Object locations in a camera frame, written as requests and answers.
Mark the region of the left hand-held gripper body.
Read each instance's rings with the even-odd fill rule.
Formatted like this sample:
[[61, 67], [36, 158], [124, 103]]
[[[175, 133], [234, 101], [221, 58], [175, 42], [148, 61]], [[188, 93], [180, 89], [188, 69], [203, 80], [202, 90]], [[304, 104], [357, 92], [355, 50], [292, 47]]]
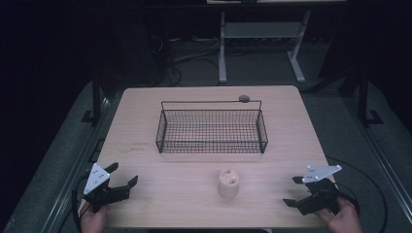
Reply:
[[91, 167], [84, 189], [84, 197], [95, 213], [112, 202], [114, 189], [109, 187], [111, 174], [97, 163]]

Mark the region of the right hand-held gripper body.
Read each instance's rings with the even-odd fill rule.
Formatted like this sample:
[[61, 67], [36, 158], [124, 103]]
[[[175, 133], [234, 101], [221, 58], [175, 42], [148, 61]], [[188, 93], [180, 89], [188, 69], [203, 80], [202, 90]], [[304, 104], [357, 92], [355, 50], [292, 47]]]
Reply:
[[322, 209], [329, 209], [335, 215], [339, 213], [337, 204], [339, 191], [328, 177], [341, 169], [340, 165], [307, 166], [307, 171], [301, 181], [308, 187], [311, 195], [302, 199], [298, 207], [304, 216]]

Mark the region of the pale plastic cup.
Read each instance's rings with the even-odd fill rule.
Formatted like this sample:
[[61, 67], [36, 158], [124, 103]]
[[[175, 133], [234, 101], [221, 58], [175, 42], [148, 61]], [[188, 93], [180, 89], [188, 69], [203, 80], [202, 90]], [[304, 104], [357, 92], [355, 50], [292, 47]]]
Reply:
[[218, 192], [222, 197], [233, 198], [239, 190], [240, 177], [233, 170], [222, 170], [219, 173]]

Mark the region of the black wire basket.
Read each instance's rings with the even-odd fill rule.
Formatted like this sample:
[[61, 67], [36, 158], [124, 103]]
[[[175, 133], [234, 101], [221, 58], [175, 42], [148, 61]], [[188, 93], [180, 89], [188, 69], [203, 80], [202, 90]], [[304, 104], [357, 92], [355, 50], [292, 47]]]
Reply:
[[155, 144], [164, 153], [263, 153], [261, 107], [252, 101], [163, 101]]

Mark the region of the person's right hand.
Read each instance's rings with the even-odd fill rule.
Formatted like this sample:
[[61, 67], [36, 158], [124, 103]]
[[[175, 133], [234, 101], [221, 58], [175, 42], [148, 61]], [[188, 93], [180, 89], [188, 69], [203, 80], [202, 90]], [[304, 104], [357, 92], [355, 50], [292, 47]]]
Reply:
[[335, 216], [327, 210], [315, 212], [332, 233], [363, 233], [355, 206], [348, 200], [338, 197], [339, 213]]

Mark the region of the person's left hand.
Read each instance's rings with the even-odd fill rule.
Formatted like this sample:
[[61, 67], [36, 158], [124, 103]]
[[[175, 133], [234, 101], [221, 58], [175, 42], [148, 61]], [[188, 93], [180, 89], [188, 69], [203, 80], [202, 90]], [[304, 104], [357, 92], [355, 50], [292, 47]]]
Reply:
[[95, 213], [88, 203], [81, 208], [81, 232], [82, 233], [102, 233], [106, 226], [107, 214], [111, 210], [110, 206], [103, 206]]

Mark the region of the black metal stand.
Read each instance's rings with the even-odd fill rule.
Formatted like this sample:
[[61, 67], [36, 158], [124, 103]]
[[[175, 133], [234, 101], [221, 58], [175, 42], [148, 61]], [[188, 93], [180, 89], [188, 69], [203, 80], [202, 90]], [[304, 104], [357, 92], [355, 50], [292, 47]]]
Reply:
[[380, 118], [375, 110], [367, 109], [368, 102], [368, 78], [364, 69], [359, 70], [359, 94], [358, 94], [358, 119], [364, 127], [370, 124], [382, 124], [383, 120]]
[[88, 122], [95, 126], [101, 118], [101, 90], [100, 90], [100, 72], [96, 70], [91, 81], [92, 90], [92, 109], [85, 111], [82, 122]]

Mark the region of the white metal stand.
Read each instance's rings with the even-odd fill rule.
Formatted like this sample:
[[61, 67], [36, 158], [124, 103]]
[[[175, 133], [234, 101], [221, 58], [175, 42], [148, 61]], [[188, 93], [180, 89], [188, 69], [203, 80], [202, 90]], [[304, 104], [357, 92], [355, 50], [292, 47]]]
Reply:
[[220, 52], [218, 55], [219, 83], [227, 82], [225, 42], [228, 39], [295, 39], [293, 49], [287, 52], [288, 60], [292, 66], [296, 81], [304, 83], [305, 77], [297, 61], [297, 56], [310, 16], [311, 11], [306, 11], [301, 21], [230, 22], [226, 20], [226, 13], [221, 12]]

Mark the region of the aluminium rail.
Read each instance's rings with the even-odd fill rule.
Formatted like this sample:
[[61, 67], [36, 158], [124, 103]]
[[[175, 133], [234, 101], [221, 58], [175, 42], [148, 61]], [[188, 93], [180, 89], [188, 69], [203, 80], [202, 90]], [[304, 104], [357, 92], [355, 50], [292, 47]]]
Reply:
[[107, 110], [111, 106], [106, 97], [101, 101], [101, 118], [98, 123], [92, 126], [88, 122], [83, 122], [87, 124], [85, 139], [82, 141], [81, 149], [75, 153], [73, 166], [65, 177], [63, 187], [59, 189], [41, 233], [61, 233], [66, 223], [73, 225], [75, 231], [78, 231], [76, 210], [82, 201], [89, 170], [92, 164], [97, 161], [103, 147], [102, 121], [104, 121]]
[[345, 104], [355, 118], [378, 166], [403, 210], [412, 223], [412, 135], [404, 128], [392, 110], [383, 102], [363, 112], [354, 98]]

